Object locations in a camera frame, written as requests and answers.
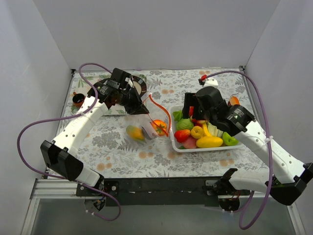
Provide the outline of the red lychee bunch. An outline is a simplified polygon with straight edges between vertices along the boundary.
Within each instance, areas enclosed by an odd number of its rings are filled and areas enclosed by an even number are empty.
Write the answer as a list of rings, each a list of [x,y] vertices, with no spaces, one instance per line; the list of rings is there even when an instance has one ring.
[[[190,117],[190,120],[194,124],[204,124],[204,123],[207,123],[207,120],[202,118],[201,115],[198,113],[198,111],[194,110],[193,106],[190,106],[190,108],[189,108],[189,117]]]

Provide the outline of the yellow green mango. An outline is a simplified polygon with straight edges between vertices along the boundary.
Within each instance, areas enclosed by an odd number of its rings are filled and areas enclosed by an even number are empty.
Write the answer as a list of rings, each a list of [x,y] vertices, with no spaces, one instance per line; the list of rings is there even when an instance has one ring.
[[[135,141],[144,141],[145,140],[143,132],[139,127],[129,125],[126,128],[126,132],[129,135],[129,137]]]

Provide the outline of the orange red pepper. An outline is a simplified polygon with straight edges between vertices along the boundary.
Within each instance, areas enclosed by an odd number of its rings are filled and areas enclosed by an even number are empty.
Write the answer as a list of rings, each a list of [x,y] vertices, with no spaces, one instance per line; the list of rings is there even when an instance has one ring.
[[[167,124],[164,121],[155,119],[151,122],[151,125],[159,136],[167,135]]]

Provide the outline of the clear zip bag orange zipper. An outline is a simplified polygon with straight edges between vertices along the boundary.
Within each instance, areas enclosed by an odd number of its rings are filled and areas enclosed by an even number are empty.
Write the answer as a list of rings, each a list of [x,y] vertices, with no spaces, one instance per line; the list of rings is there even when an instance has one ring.
[[[143,96],[143,104],[149,113],[127,115],[126,136],[140,143],[168,137],[171,128],[169,112],[153,99],[151,93]]]

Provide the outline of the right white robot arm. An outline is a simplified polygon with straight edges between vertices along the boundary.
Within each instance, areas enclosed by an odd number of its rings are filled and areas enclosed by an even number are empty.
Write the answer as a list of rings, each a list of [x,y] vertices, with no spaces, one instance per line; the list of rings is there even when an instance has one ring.
[[[190,107],[196,119],[205,119],[250,149],[268,167],[268,173],[228,170],[213,186],[221,194],[237,190],[268,192],[277,202],[289,206],[313,178],[313,164],[303,163],[282,148],[262,129],[255,116],[242,105],[228,105],[218,89],[208,86],[185,93],[182,114]]]

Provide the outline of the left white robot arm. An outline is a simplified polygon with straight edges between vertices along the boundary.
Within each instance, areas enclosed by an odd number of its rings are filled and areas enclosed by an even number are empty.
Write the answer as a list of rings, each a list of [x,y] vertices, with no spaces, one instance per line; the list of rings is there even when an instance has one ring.
[[[88,91],[78,117],[73,118],[52,141],[44,141],[40,147],[48,168],[69,181],[86,184],[94,196],[104,190],[100,181],[102,176],[86,167],[76,155],[96,122],[116,104],[124,106],[129,115],[149,113],[134,86],[133,76],[118,68],[112,71],[110,78],[95,83]]]

